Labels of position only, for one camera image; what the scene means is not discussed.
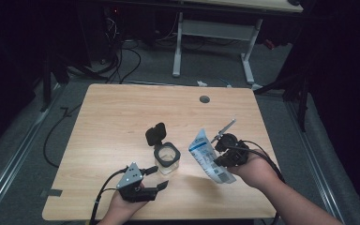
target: small white object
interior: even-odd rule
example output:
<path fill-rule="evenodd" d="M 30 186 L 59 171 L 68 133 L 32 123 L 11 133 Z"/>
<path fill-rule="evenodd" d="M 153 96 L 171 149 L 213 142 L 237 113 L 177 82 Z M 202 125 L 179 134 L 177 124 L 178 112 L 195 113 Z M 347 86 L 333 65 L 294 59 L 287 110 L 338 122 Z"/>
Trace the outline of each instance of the small white object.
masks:
<path fill-rule="evenodd" d="M 256 83 L 254 83 L 253 85 L 252 85 L 252 90 L 254 91 L 254 90 L 257 90 L 257 89 L 260 89 L 260 88 L 262 88 L 262 86 L 261 85 L 258 85 L 258 84 L 256 84 Z"/>
<path fill-rule="evenodd" d="M 197 81 L 197 83 L 198 83 L 199 86 L 207 86 L 207 83 L 204 83 L 202 81 Z"/>

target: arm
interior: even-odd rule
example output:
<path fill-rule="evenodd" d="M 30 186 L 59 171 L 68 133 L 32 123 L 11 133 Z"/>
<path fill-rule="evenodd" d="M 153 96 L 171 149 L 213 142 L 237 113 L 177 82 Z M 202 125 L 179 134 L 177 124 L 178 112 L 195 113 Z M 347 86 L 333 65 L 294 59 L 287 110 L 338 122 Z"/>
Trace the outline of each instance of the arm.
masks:
<path fill-rule="evenodd" d="M 126 202 L 122 199 L 119 191 L 115 191 L 108 211 L 98 225 L 122 225 L 147 203 L 148 202 Z"/>
<path fill-rule="evenodd" d="M 341 224 L 280 181 L 270 165 L 255 154 L 249 154 L 246 164 L 228 168 L 228 171 L 239 175 L 249 186 L 260 190 L 286 224 Z"/>

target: gray carpet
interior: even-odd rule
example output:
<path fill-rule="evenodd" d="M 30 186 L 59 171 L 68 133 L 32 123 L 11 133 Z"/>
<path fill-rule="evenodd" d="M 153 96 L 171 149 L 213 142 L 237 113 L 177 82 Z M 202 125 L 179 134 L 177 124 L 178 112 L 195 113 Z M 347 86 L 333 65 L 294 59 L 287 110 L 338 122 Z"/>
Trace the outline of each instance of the gray carpet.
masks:
<path fill-rule="evenodd" d="M 135 42 L 129 42 L 127 46 L 129 48 L 135 46 Z M 197 81 L 203 81 L 209 86 L 226 86 L 225 82 L 227 82 L 234 87 L 249 87 L 246 83 L 239 55 L 229 52 L 212 52 L 214 47 L 203 46 L 198 51 L 183 51 L 182 75 L 180 78 L 173 78 L 173 46 L 152 48 L 140 44 L 133 50 L 141 55 L 142 62 L 137 70 L 126 78 L 125 83 L 137 81 L 195 86 Z M 273 51 L 261 45 L 255 47 L 250 63 L 256 83 L 264 85 L 275 80 L 291 47 L 279 47 Z M 123 50 L 123 57 L 123 65 L 119 71 L 122 77 L 138 64 L 138 56 L 134 52 Z M 72 77 L 70 83 L 64 88 L 63 94 L 52 106 L 28 156 L 0 203 L 0 224 L 63 223 L 63 221 L 45 221 L 41 217 L 46 199 L 40 194 L 44 189 L 51 187 L 56 174 L 56 169 L 49 165 L 43 157 L 43 144 L 50 129 L 62 118 L 64 114 L 62 108 L 73 109 L 80 104 L 88 85 L 95 82 L 90 79 Z M 38 116 L 38 110 L 42 106 L 40 87 L 36 92 L 37 98 L 17 116 L 0 141 L 0 173 Z M 273 91 L 267 95 L 257 96 L 257 100 L 269 137 L 276 151 L 279 167 L 291 187 L 324 208 L 321 193 L 308 166 L 298 129 L 294 125 L 285 103 L 277 93 L 278 91 Z M 306 123 L 308 139 L 317 154 L 324 174 L 329 178 L 328 183 L 334 190 L 345 222 L 347 224 L 360 224 L 358 196 L 327 139 L 310 99 L 308 104 Z M 76 121 L 77 112 L 75 111 L 70 117 L 64 119 L 53 131 L 48 141 L 48 157 L 55 164 L 59 164 L 63 156 Z M 84 224 L 84 221 L 73 221 L 70 224 Z"/>

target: hole in table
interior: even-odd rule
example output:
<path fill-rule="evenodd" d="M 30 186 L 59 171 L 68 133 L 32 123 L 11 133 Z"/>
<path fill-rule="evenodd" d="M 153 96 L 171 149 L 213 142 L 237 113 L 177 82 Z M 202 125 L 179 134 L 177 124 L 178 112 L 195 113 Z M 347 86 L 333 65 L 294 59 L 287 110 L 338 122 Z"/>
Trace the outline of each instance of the hole in table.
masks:
<path fill-rule="evenodd" d="M 210 101 L 210 98 L 208 96 L 201 96 L 200 102 L 201 103 L 208 103 Z"/>

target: wooden table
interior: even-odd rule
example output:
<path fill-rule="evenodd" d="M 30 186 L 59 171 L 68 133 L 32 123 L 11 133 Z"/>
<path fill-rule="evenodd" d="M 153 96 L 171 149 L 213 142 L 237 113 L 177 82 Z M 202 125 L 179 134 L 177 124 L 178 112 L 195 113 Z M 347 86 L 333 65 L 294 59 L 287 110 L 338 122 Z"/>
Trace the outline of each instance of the wooden table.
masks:
<path fill-rule="evenodd" d="M 201 103 L 208 96 L 209 103 Z M 136 162 L 155 165 L 145 131 L 163 122 L 167 137 L 181 152 L 180 166 L 168 175 L 143 179 L 148 187 L 169 180 L 155 201 L 133 219 L 272 218 L 275 209 L 257 189 L 242 179 L 232 184 L 212 181 L 188 151 L 201 128 L 211 140 L 233 118 L 227 131 L 258 143 L 277 163 L 253 92 L 246 88 L 92 84 L 85 96 L 66 152 L 43 210 L 47 220 L 89 219 L 94 200 L 106 179 Z M 114 188 L 122 174 L 107 188 Z M 102 218 L 113 192 L 104 192 L 97 218 Z"/>

